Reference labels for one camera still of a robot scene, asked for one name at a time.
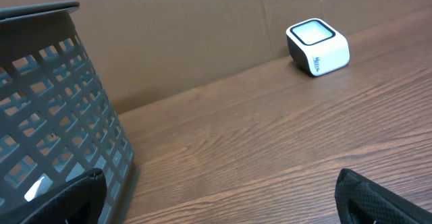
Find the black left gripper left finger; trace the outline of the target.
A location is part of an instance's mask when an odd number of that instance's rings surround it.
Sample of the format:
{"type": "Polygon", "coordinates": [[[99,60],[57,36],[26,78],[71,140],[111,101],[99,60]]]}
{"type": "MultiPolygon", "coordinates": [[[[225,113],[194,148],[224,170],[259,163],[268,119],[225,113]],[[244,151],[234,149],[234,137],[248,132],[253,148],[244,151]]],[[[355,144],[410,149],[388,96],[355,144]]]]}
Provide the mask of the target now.
{"type": "Polygon", "coordinates": [[[30,202],[1,213],[1,224],[97,223],[106,196],[103,170],[93,168],[30,202]]]}

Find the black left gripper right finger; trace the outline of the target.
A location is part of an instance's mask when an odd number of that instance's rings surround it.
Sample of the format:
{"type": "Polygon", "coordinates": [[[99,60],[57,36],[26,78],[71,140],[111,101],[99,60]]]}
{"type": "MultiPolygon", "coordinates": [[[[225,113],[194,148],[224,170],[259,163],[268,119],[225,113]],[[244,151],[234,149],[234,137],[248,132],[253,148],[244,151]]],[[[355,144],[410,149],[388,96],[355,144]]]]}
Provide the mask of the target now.
{"type": "Polygon", "coordinates": [[[338,175],[335,203],[343,224],[431,224],[429,211],[347,168],[338,175]]]}

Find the white barcode scanner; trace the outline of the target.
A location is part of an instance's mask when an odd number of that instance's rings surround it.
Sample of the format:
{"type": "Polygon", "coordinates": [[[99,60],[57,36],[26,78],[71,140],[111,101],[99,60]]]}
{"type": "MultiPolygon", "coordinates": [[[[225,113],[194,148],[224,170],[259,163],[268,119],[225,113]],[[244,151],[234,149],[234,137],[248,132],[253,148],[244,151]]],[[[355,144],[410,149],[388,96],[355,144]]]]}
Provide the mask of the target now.
{"type": "Polygon", "coordinates": [[[313,77],[348,65],[348,40],[319,18],[311,18],[287,28],[288,49],[294,63],[313,77]]]}

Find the grey plastic mesh basket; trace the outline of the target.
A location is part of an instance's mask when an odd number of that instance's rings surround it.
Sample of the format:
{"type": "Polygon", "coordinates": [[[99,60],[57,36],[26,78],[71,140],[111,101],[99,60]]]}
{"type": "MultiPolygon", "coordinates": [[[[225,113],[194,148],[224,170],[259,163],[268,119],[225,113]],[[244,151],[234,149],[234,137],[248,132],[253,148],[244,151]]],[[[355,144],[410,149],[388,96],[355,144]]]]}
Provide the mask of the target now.
{"type": "Polygon", "coordinates": [[[121,223],[134,150],[71,13],[77,1],[1,9],[1,212],[92,169],[107,196],[100,223],[121,223]]]}

